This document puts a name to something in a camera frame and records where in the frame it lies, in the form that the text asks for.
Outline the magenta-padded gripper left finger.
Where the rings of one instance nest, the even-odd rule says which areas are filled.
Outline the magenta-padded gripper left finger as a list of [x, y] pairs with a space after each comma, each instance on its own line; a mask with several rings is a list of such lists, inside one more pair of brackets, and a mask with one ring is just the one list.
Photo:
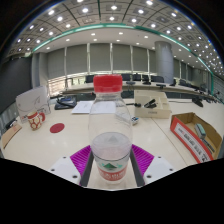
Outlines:
[[86, 187], [93, 163], [91, 148], [86, 146], [71, 156], [63, 156], [54, 163], [49, 172], [67, 181]]

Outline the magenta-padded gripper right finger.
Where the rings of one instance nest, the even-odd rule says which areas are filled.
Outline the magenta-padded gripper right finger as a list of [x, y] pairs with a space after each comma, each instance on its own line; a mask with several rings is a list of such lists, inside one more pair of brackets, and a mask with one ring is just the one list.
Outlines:
[[130, 159], [138, 187], [175, 172], [174, 167], [163, 157], [154, 156], [136, 145], [132, 145]]

